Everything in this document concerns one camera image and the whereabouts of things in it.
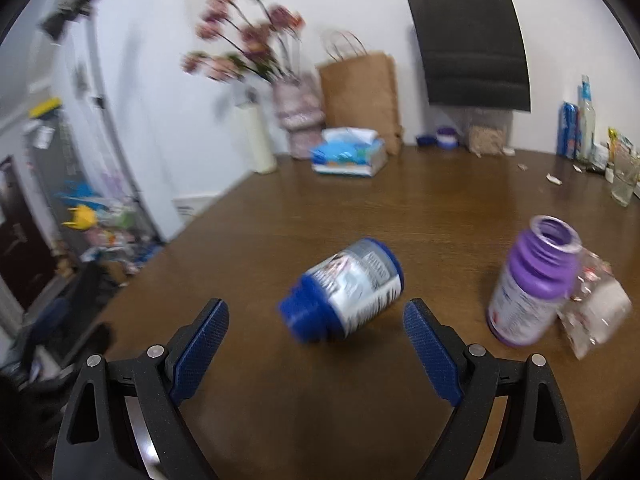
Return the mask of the purple supplement bottle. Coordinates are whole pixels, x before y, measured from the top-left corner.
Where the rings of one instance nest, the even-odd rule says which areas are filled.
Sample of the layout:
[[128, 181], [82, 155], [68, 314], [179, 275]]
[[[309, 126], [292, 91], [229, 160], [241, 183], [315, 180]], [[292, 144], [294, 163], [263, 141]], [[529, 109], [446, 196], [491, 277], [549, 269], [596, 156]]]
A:
[[539, 340], [570, 299], [582, 241], [566, 222], [536, 216], [512, 245], [489, 301], [494, 335], [511, 347]]

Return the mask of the blue supplement bottle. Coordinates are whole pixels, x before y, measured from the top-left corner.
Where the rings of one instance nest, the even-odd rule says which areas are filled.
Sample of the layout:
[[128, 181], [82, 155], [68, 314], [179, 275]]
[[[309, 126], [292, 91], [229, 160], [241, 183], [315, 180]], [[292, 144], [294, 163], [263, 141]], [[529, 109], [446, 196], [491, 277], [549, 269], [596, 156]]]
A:
[[279, 311], [301, 342], [345, 338], [388, 308], [404, 288], [394, 253], [366, 237], [307, 270]]

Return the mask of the yellow toy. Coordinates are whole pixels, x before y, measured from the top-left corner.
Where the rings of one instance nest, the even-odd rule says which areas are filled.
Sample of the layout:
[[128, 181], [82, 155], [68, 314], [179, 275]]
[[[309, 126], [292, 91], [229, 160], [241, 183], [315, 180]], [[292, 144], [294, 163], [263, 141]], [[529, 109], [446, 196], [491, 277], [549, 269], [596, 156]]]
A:
[[68, 208], [70, 220], [64, 221], [62, 226], [76, 231], [87, 231], [99, 224], [96, 211], [86, 205]]

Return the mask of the clear drinking glass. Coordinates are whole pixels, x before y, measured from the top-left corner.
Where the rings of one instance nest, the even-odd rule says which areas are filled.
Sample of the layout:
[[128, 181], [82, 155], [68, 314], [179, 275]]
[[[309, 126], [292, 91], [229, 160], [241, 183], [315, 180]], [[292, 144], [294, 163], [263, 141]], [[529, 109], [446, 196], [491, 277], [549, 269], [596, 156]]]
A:
[[613, 200], [620, 206], [627, 207], [634, 195], [639, 177], [639, 155], [632, 148], [620, 148], [614, 155], [614, 180], [611, 185]]

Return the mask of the small purple lidded jar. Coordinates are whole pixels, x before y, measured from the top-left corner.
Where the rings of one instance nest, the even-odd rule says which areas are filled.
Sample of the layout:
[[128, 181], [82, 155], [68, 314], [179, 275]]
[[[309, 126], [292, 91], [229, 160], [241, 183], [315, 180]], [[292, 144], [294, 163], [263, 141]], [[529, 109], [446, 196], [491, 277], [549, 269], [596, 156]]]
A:
[[453, 150], [459, 146], [457, 130], [452, 127], [440, 127], [436, 131], [437, 145], [443, 150]]

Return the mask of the blue jar lid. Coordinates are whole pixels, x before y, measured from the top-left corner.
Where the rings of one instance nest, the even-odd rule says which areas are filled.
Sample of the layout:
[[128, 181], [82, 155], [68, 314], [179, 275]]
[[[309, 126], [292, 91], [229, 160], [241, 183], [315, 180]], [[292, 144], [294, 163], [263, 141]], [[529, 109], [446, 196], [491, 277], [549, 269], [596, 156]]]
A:
[[437, 144], [436, 136], [431, 136], [430, 134], [422, 134], [422, 136], [416, 137], [416, 145], [419, 148], [427, 148], [428, 146], [432, 146], [436, 144]]

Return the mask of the clear jar with grains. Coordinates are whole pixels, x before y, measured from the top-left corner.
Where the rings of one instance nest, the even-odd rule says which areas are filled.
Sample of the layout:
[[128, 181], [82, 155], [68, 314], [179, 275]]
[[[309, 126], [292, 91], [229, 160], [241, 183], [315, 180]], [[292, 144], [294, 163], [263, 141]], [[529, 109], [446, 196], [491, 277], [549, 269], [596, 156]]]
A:
[[477, 155], [502, 155], [508, 140], [510, 113], [506, 110], [472, 108], [469, 114], [466, 143]]

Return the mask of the blue drink can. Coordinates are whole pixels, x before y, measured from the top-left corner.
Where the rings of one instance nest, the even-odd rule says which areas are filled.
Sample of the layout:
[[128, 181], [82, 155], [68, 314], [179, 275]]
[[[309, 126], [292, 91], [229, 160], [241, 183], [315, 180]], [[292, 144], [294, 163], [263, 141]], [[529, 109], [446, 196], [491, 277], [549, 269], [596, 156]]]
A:
[[577, 156], [578, 106], [563, 102], [559, 110], [558, 134], [556, 135], [556, 154], [568, 159]]

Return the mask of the cream cylindrical bottle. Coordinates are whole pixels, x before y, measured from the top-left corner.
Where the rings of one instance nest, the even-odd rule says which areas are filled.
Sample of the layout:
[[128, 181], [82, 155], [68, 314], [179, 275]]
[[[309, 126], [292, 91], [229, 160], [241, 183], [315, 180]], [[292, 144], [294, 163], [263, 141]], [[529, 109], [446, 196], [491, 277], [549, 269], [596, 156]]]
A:
[[235, 107], [234, 111], [244, 134], [253, 171], [256, 174], [275, 172], [278, 163], [271, 149], [262, 107], [256, 103], [244, 103]]

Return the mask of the blue tissue pack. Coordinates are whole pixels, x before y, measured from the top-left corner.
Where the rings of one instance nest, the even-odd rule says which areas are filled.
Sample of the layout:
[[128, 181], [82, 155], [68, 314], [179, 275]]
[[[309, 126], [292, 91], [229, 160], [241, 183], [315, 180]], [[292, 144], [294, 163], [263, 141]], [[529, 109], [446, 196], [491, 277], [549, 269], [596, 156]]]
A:
[[326, 128], [322, 142], [311, 150], [311, 167], [318, 174], [374, 177], [388, 161], [385, 141], [375, 130]]

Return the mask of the pink ceramic vase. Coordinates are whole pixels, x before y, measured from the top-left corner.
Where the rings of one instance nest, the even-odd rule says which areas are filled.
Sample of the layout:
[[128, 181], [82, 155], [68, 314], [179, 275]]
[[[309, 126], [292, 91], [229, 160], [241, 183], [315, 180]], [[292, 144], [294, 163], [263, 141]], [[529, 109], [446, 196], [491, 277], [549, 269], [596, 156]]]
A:
[[326, 116], [311, 73], [296, 79], [278, 80], [272, 85], [273, 105], [282, 129], [288, 134], [288, 151], [296, 159], [310, 159], [322, 143]]

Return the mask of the brown paper bag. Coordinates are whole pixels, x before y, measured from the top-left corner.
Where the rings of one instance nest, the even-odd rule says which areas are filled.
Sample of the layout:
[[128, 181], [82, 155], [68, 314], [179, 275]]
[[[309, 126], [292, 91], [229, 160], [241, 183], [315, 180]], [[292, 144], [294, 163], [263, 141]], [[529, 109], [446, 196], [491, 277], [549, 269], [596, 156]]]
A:
[[371, 129], [397, 155], [404, 142], [400, 122], [395, 60], [368, 50], [348, 30], [322, 36], [329, 61], [317, 66], [326, 125]]

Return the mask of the dried pink flowers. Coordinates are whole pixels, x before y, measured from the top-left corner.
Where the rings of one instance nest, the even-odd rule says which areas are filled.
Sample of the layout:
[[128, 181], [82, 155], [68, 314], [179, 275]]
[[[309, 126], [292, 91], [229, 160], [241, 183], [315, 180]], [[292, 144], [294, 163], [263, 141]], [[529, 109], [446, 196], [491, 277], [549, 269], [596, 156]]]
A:
[[195, 36], [228, 50], [194, 50], [183, 55], [181, 69], [219, 82], [248, 76], [276, 84], [298, 81], [303, 17], [280, 3], [266, 0], [207, 0], [194, 27]]

